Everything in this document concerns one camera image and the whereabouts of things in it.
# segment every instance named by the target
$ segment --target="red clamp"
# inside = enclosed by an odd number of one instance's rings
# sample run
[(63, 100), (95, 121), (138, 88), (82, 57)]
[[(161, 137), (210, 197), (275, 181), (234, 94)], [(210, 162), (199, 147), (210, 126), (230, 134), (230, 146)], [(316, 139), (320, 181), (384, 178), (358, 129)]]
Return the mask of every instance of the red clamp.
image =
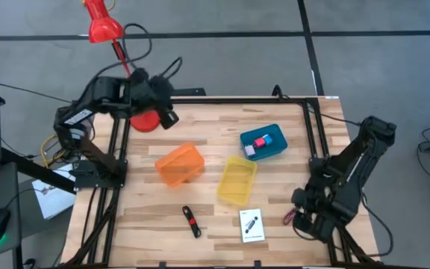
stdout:
[(202, 231), (200, 231), (199, 226), (197, 225), (197, 221), (195, 220), (195, 217), (192, 214), (192, 211), (188, 206), (184, 206), (182, 208), (182, 211), (184, 212), (185, 217), (188, 220), (188, 223), (190, 224), (190, 228), (192, 228), (193, 236), (195, 238), (200, 237), (202, 235)]

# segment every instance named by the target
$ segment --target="card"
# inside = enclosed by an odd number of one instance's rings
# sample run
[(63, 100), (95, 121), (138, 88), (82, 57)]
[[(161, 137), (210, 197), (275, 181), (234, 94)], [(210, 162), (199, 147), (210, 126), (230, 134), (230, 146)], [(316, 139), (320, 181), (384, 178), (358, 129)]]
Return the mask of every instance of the card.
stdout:
[(265, 240), (260, 209), (240, 211), (240, 227), (243, 243)]

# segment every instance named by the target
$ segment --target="white paper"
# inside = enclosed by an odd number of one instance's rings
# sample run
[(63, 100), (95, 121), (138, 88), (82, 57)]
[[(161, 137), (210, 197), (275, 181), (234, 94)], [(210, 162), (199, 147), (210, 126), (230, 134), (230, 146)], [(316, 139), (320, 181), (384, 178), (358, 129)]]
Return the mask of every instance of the white paper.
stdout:
[(265, 240), (260, 209), (240, 211), (240, 227), (243, 243)]
[[(57, 168), (54, 172), (74, 181), (75, 177), (69, 174), (70, 170), (72, 170), (72, 164)], [(40, 180), (33, 181), (33, 188), (42, 191), (42, 193), (39, 191), (34, 191), (34, 193), (36, 193), (37, 201), (45, 220), (54, 217), (74, 205), (74, 194), (62, 191)]]

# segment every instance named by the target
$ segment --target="orange plastic container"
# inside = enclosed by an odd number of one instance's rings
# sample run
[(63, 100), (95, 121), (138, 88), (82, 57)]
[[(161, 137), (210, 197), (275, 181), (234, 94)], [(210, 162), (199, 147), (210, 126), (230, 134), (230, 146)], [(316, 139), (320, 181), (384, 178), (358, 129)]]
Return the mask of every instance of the orange plastic container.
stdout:
[(192, 143), (184, 143), (155, 162), (155, 169), (170, 187), (177, 187), (201, 173), (205, 161)]

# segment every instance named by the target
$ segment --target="red object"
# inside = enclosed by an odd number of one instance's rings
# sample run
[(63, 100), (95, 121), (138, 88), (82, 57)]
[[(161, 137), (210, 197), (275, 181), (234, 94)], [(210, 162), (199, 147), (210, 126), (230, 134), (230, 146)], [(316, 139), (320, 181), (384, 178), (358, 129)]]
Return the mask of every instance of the red object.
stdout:
[(161, 119), (158, 117), (157, 112), (147, 111), (144, 114), (133, 116), (131, 124), (139, 132), (150, 132), (161, 124)]
[(265, 146), (265, 140), (262, 137), (255, 139), (255, 146), (257, 148), (261, 148), (262, 146)]
[(92, 22), (89, 27), (89, 41), (99, 43), (122, 37), (124, 28), (109, 16), (104, 0), (86, 0)]

